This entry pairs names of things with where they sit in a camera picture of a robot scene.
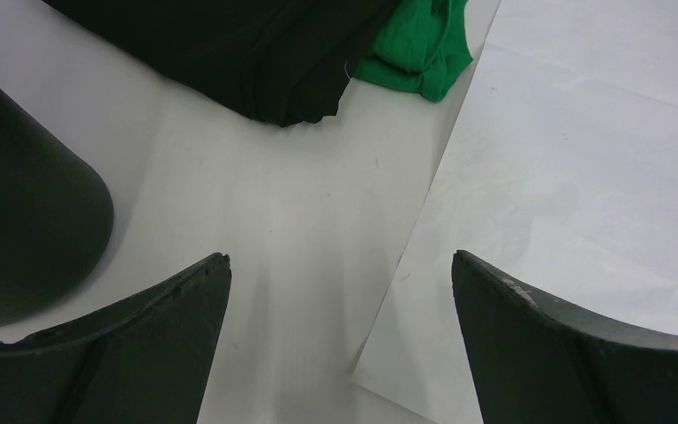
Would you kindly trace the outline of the white paper bouquet wrap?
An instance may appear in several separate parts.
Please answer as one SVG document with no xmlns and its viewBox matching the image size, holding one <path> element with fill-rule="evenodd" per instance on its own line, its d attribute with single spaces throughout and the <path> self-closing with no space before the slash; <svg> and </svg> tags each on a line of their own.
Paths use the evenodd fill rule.
<svg viewBox="0 0 678 424">
<path fill-rule="evenodd" d="M 678 1 L 503 1 L 354 371 L 436 423 L 481 415 L 454 252 L 678 335 Z"/>
</svg>

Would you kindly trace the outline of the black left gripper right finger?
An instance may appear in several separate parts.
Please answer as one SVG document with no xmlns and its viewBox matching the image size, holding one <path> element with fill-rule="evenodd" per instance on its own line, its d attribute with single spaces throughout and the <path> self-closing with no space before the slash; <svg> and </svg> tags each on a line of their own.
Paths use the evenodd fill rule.
<svg viewBox="0 0 678 424">
<path fill-rule="evenodd" d="M 596 314 L 467 251 L 451 268 L 486 423 L 678 423 L 678 336 Z"/>
</svg>

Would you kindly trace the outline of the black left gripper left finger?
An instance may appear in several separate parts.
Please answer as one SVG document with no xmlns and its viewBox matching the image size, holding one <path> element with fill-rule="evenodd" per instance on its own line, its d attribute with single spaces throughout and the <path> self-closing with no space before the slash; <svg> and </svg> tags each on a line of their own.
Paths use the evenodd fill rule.
<svg viewBox="0 0 678 424">
<path fill-rule="evenodd" d="M 194 423 L 228 305 L 230 258 L 14 344 L 0 343 L 0 423 Z"/>
</svg>

